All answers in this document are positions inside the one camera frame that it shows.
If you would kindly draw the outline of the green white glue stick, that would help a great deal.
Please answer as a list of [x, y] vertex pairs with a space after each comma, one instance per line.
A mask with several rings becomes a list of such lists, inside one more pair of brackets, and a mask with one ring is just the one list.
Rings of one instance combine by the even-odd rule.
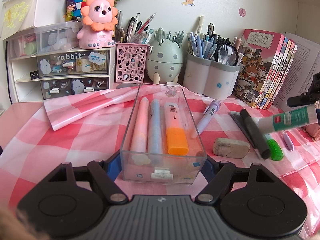
[[317, 122], [317, 109], [314, 105], [308, 105], [266, 118], [261, 118], [258, 121], [258, 127], [261, 133], [266, 134], [303, 127]]

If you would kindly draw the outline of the pink highlighter pen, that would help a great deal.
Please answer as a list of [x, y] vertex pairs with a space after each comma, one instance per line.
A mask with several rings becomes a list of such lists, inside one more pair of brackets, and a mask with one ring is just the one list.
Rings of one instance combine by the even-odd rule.
[[142, 98], [139, 103], [136, 123], [132, 136], [130, 150], [133, 152], [145, 152], [148, 135], [149, 100]]

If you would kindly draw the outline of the orange highlighter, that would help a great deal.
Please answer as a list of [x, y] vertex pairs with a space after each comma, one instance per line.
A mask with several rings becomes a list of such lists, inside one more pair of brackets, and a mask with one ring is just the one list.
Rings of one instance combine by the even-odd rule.
[[189, 147], [178, 105], [172, 102], [165, 103], [164, 117], [168, 154], [187, 155]]

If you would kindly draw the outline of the purple mechanical pencil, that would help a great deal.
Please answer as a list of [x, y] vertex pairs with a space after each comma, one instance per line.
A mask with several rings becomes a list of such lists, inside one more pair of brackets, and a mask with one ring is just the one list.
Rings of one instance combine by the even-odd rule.
[[290, 151], [293, 151], [295, 149], [295, 146], [294, 146], [290, 136], [285, 131], [282, 131], [282, 136], [283, 136], [283, 141], [285, 142], [287, 148]]

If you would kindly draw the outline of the light blue highlighter pen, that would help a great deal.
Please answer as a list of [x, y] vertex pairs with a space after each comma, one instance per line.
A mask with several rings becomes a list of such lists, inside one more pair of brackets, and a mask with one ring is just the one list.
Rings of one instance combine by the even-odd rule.
[[160, 103], [157, 99], [153, 99], [150, 104], [148, 127], [148, 152], [155, 154], [163, 153]]

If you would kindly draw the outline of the black grey marker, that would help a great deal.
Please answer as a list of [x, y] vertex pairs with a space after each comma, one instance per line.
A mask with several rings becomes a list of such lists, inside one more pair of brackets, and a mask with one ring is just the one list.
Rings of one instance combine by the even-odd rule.
[[259, 151], [260, 156], [264, 160], [268, 159], [271, 155], [271, 151], [257, 124], [245, 109], [240, 111], [240, 115], [254, 145], [256, 146], [256, 149]]

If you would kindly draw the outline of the clear acrylic organizer box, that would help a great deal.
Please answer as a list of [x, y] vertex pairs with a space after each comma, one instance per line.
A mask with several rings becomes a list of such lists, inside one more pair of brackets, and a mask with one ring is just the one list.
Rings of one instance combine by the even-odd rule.
[[[162, 154], [148, 152], [148, 135], [145, 152], [133, 152], [130, 150], [139, 103], [142, 98], [149, 100], [149, 106], [153, 99], [157, 99], [160, 103]], [[168, 154], [164, 117], [164, 104], [167, 102], [176, 103], [180, 109], [189, 147], [189, 152], [185, 156]], [[133, 109], [120, 147], [123, 178], [140, 183], [191, 185], [207, 159], [199, 135], [196, 138], [191, 137], [194, 132], [196, 132], [196, 124], [183, 88], [167, 85], [140, 85], [137, 89]]]

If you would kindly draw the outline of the green highlighter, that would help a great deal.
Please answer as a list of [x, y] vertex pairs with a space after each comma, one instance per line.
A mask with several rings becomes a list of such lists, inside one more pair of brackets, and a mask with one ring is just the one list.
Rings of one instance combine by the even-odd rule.
[[269, 134], [266, 134], [265, 138], [271, 152], [270, 159], [273, 161], [281, 161], [284, 155], [279, 144]]

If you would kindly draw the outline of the dark grey case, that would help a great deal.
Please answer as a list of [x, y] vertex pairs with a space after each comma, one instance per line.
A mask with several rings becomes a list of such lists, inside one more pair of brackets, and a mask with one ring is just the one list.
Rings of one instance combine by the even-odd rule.
[[259, 142], [259, 139], [262, 137], [262, 135], [258, 131], [258, 127], [253, 119], [251, 119], [251, 121], [249, 121], [249, 117], [243, 119], [240, 113], [235, 111], [231, 111], [229, 114], [232, 117], [233, 121], [240, 128], [242, 133], [245, 135], [251, 146], [258, 152], [260, 152], [260, 147], [259, 145], [257, 145], [257, 142]]

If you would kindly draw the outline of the white purple novelty pen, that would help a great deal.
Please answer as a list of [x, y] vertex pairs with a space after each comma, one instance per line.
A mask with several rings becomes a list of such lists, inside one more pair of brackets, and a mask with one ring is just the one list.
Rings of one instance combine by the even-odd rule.
[[196, 132], [194, 132], [191, 136], [192, 138], [196, 138], [204, 131], [204, 129], [208, 126], [210, 120], [212, 119], [213, 115], [220, 109], [220, 107], [220, 100], [213, 100], [210, 103], [210, 105], [206, 107], [201, 120], [196, 125]]

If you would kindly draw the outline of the white eraser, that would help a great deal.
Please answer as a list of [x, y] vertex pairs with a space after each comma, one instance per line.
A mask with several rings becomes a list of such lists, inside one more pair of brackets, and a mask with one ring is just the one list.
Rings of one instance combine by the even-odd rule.
[[221, 157], [242, 159], [248, 154], [250, 148], [250, 144], [245, 141], [216, 138], [213, 144], [213, 153]]

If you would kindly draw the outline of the pink striped comic book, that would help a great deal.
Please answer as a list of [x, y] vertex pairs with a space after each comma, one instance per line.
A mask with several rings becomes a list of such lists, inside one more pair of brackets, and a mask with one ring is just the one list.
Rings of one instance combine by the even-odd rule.
[[290, 67], [291, 67], [291, 64], [292, 64], [292, 61], [295, 57], [295, 53], [296, 53], [296, 50], [297, 50], [297, 45], [295, 44], [295, 42], [293, 40], [290, 40], [292, 42], [291, 44], [291, 48], [290, 48], [290, 51], [289, 51], [289, 54], [287, 56], [287, 60], [286, 60], [286, 64], [285, 64], [285, 67], [284, 67], [284, 70], [280, 76], [280, 80], [279, 80], [279, 85], [277, 85], [276, 87], [276, 90], [267, 106], [267, 108], [270, 108], [270, 106], [272, 105], [272, 103], [274, 102], [275, 98], [277, 97], [285, 79], [286, 79], [286, 76], [290, 70]]

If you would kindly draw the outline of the pink spine comic book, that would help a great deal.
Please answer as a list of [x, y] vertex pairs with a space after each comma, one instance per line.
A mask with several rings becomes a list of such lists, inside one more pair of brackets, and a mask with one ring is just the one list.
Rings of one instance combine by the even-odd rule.
[[250, 107], [258, 106], [285, 42], [283, 34], [245, 29], [239, 52], [243, 54], [233, 94]]

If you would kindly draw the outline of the pink perforated pen holder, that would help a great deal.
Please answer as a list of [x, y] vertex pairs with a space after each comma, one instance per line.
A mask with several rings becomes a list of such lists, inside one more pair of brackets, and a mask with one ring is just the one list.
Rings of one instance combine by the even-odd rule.
[[117, 43], [116, 82], [142, 83], [144, 80], [148, 44]]

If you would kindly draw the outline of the green egg pen holder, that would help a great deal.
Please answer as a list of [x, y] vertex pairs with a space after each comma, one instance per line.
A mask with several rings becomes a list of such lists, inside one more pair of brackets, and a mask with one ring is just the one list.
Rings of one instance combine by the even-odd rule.
[[161, 44], [154, 40], [146, 57], [146, 73], [154, 84], [178, 82], [183, 66], [183, 50], [176, 43], [166, 39]]

